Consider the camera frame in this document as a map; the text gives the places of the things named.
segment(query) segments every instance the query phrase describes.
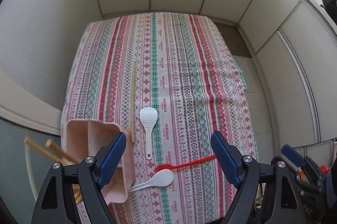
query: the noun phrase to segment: white rice paddle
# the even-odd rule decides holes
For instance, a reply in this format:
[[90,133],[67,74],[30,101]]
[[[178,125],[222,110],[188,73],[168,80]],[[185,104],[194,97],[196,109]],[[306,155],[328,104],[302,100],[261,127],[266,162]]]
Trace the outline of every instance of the white rice paddle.
[[129,193],[142,190],[147,187],[165,187],[173,182],[173,172],[169,169],[163,169],[155,173],[148,181],[132,186]]
[[146,159],[152,159],[152,130],[158,119],[158,112],[153,107],[145,107],[139,114],[146,136]]

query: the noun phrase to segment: blue gripper pad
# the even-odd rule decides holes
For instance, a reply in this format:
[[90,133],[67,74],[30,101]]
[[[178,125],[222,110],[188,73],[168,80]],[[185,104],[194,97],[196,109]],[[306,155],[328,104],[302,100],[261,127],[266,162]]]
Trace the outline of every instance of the blue gripper pad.
[[241,186],[241,180],[239,177],[239,166],[238,166],[238,157],[239,155],[241,155],[240,151],[234,147],[231,146],[233,148],[235,148],[237,150],[237,152],[235,152],[235,159],[231,156],[231,152],[229,151],[228,142],[225,140],[225,138],[222,136],[222,134],[217,131],[214,132],[211,136],[211,147],[213,149],[213,152],[222,168],[222,171],[227,179],[227,181],[230,184],[233,184],[235,188],[239,189]]
[[297,167],[304,167],[304,158],[297,153],[293,148],[289,145],[284,145],[281,149],[283,155],[286,156],[292,163],[294,163]]
[[100,165],[100,172],[99,172],[99,179],[97,181],[97,188],[99,190],[101,190],[103,188],[104,185],[107,185],[113,174],[115,173],[115,170],[117,168],[117,165],[124,153],[124,150],[126,148],[126,136],[124,133],[119,133],[116,140],[114,140],[115,138],[112,139],[112,141],[110,142],[110,144],[108,145],[108,147],[111,145],[107,156],[105,157],[105,159],[102,161],[101,165]]

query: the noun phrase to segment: white wall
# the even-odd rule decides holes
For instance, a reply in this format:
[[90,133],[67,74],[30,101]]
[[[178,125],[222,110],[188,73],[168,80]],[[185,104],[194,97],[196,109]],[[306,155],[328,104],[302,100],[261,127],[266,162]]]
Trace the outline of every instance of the white wall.
[[0,68],[25,90],[62,109],[85,26],[101,19],[97,0],[3,0]]

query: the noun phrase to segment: red utensil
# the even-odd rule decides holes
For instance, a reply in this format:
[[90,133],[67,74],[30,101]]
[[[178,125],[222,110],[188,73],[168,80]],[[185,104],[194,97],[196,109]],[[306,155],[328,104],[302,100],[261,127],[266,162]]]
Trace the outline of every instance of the red utensil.
[[155,169],[154,169],[154,172],[159,172],[163,169],[170,169],[170,170],[174,170],[174,169],[178,169],[178,168],[182,168],[182,167],[186,167],[186,166],[191,166],[191,165],[195,165],[195,164],[198,164],[198,163],[202,163],[202,162],[205,162],[205,161],[209,161],[209,160],[212,160],[212,159],[216,159],[215,155],[211,155],[211,156],[208,156],[208,157],[204,157],[204,158],[199,158],[197,160],[194,160],[194,161],[191,161],[191,162],[188,162],[188,163],[184,163],[184,164],[180,164],[180,165],[177,165],[177,166],[173,166],[171,164],[162,164],[162,165],[159,165],[157,166]]

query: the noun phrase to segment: blue rubber pad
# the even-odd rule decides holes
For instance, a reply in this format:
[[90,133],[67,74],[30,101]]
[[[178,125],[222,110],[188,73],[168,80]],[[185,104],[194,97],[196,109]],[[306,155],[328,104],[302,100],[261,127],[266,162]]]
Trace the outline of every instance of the blue rubber pad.
[[110,182],[125,148],[126,136],[122,133],[115,141],[115,144],[111,147],[107,157],[100,166],[100,176],[96,183],[99,190],[101,190],[104,185],[107,185]]
[[211,136],[211,146],[227,181],[230,184],[233,184],[235,188],[239,189],[241,180],[238,176],[238,165],[217,133],[213,133]]
[[286,156],[286,158],[288,158],[297,167],[303,168],[304,158],[299,153],[297,153],[293,148],[291,148],[289,145],[284,145],[281,149],[281,152],[284,156]]

